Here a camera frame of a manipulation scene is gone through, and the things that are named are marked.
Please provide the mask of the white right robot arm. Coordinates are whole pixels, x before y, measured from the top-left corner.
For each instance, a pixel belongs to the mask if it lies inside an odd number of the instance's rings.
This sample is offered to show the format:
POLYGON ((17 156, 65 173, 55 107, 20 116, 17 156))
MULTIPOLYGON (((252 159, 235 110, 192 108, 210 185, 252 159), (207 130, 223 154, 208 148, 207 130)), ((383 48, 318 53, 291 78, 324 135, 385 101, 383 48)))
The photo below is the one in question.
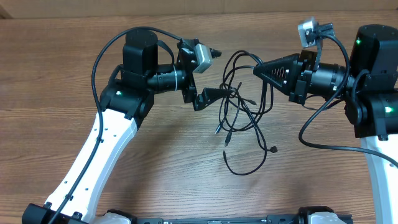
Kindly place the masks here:
POLYGON ((333 24, 298 26, 303 50, 254 68, 291 102, 311 96, 345 103, 345 114, 366 156, 378 223, 397 222, 397 29, 361 26, 345 65, 321 62, 323 40, 335 40, 333 24))

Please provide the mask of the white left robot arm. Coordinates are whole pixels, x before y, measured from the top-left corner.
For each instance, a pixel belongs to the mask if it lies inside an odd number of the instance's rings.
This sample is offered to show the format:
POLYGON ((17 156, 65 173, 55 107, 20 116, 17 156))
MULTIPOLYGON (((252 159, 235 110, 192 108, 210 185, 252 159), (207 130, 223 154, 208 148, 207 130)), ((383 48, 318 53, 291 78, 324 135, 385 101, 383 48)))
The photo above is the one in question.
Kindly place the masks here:
POLYGON ((203 73, 221 52, 198 39, 177 38, 177 53, 160 64, 158 50, 167 44, 160 29, 135 27, 121 33, 123 62, 113 70, 101 93, 95 93, 96 118, 80 153, 60 185, 43 205, 29 204, 23 224, 136 223, 116 209, 97 217, 100 196, 121 153, 138 132, 156 94, 181 91, 183 100, 200 111, 227 96, 226 90, 197 92, 194 74, 203 73))

